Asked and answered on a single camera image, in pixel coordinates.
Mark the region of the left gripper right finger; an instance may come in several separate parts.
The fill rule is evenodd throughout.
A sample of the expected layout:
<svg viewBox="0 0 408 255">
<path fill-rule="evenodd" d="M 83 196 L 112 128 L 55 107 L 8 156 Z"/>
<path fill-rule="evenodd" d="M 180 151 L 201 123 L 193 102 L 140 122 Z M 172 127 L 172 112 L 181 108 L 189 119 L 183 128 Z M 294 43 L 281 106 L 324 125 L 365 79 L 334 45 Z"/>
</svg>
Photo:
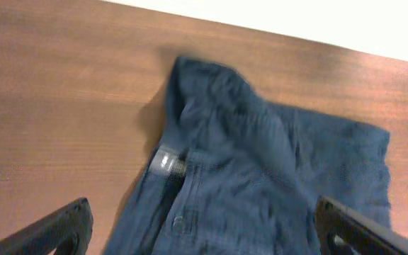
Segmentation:
<svg viewBox="0 0 408 255">
<path fill-rule="evenodd" d="M 407 238 L 337 200 L 319 197 L 314 213 L 320 251 L 324 255 L 408 255 Z"/>
</svg>

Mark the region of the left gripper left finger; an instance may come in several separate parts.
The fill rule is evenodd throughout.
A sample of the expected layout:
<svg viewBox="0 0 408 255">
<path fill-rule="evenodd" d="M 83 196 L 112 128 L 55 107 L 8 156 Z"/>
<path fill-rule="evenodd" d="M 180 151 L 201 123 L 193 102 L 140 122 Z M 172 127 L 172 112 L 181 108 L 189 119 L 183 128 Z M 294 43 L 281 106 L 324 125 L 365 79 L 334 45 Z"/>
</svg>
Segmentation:
<svg viewBox="0 0 408 255">
<path fill-rule="evenodd" d="M 0 240 L 0 254 L 70 254 L 88 250 L 93 215 L 87 198 L 77 198 Z"/>
</svg>

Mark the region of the navy blue shorts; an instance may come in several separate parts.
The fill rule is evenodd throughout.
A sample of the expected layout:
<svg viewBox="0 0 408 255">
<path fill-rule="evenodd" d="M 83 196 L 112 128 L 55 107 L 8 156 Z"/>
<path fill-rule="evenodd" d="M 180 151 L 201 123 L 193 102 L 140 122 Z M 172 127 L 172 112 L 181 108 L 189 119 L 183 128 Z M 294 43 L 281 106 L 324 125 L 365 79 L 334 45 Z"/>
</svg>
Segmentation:
<svg viewBox="0 0 408 255">
<path fill-rule="evenodd" d="M 106 254 L 318 254 L 317 199 L 389 227 L 390 135 L 270 103 L 235 70 L 174 63 L 166 126 Z"/>
</svg>

